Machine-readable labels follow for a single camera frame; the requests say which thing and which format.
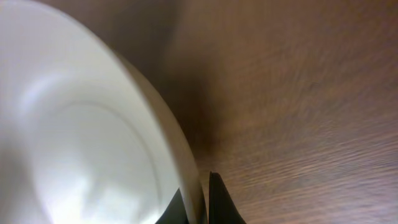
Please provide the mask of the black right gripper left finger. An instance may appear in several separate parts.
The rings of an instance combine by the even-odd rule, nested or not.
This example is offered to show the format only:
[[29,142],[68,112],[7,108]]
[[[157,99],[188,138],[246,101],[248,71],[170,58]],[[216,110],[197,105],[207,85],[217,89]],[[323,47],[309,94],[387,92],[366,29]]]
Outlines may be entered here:
[[189,224],[180,189],[155,224]]

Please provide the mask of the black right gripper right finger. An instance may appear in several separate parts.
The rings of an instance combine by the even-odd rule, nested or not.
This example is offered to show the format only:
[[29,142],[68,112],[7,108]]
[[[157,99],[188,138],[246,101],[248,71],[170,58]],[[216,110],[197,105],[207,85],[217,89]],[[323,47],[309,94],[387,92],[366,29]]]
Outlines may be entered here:
[[246,224],[217,172],[210,172],[208,223]]

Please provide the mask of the beige bowl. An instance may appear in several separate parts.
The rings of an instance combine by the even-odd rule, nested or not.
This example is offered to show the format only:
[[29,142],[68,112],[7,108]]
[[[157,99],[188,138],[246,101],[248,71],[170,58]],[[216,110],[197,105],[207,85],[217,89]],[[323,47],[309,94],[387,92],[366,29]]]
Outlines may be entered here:
[[1,2],[1,222],[156,223],[206,205],[188,142],[132,64],[69,15]]

